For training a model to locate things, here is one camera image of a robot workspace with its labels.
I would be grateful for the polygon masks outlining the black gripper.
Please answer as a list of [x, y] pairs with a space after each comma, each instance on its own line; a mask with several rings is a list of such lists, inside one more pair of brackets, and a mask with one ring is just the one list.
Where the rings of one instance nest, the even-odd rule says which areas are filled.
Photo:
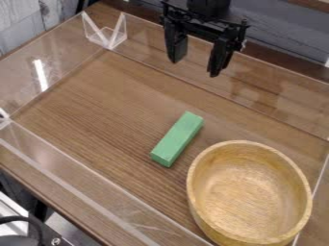
[[[172, 63], [187, 53], [187, 36], [214, 42], [207, 71], [217, 77], [227, 67], [233, 52], [246, 47], [247, 20], [230, 12], [231, 0], [162, 0], [167, 56]], [[219, 36], [229, 32], [231, 41]]]

